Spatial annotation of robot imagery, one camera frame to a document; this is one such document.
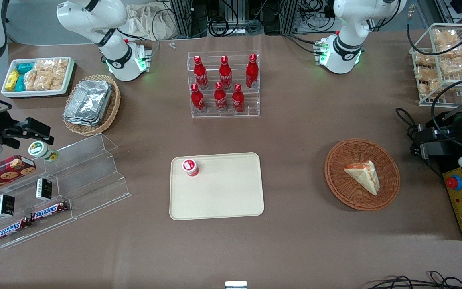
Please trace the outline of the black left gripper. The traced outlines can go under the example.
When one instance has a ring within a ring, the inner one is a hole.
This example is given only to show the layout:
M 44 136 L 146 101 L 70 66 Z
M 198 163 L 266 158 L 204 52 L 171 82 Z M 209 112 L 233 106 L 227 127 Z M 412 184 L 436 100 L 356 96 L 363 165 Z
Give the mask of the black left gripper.
M 421 157 L 439 176 L 460 167 L 462 157 L 462 112 L 443 120 L 446 112 L 438 114 L 436 122 L 429 120 L 415 127 L 410 153 Z

